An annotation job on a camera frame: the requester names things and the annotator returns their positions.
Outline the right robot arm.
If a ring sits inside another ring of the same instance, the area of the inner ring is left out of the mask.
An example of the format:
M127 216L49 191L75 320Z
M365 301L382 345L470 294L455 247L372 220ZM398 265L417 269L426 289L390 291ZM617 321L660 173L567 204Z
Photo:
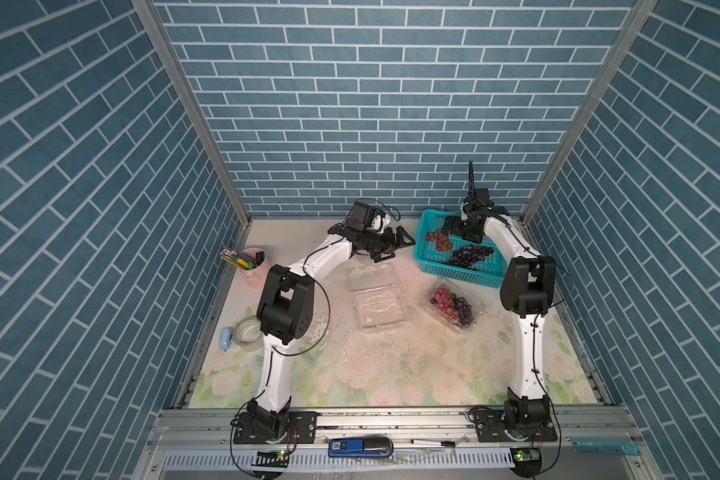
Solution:
M485 188L468 188L460 216L449 218L446 230L472 243L490 239L507 263L500 300L511 313L515 347L505 423L509 428L549 423L552 405L543 382L542 333L553 306L556 261L530 244Z

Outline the clear clamshell container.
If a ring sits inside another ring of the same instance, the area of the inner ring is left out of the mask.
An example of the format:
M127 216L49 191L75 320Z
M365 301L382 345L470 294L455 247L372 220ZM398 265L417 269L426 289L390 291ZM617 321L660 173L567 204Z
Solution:
M471 330L485 310L480 299L442 277L425 291L421 302L431 316L458 332Z
M408 320L405 294L393 265L379 263L351 268L347 278L361 329L386 329Z

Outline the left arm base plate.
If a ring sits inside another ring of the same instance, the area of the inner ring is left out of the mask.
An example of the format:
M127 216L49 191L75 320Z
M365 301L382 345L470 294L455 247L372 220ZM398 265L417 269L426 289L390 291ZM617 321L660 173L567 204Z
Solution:
M313 444L317 428L316 411L289 411L287 414L252 414L244 411L235 421L233 443L236 445L263 445L285 443L291 435L291 443Z

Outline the dark purple grape bunch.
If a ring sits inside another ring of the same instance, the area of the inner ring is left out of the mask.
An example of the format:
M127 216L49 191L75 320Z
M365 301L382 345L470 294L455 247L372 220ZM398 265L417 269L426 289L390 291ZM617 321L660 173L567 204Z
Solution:
M451 317L454 324L461 329L466 329L474 323L474 314L472 305L463 296L453 294L455 307L458 310L458 316Z

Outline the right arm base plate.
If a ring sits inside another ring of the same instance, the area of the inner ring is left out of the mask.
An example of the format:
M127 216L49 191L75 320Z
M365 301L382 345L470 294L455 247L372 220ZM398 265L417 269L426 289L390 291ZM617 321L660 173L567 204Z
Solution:
M474 406L465 412L473 424L480 443L533 442L546 443L559 439L552 420L513 420L503 410Z

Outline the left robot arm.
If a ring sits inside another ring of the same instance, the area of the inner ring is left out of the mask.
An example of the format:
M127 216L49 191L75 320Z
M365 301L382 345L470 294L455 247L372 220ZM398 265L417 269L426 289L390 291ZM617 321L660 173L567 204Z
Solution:
M327 230L318 247L289 266L275 264L269 269L256 312L263 336L263 373L247 406L251 415L260 421L288 415L293 359L309 351L295 351L295 341L312 323L315 291L325 290L320 281L358 253L378 263L414 246L413 237L397 224L400 219L394 207L359 199Z

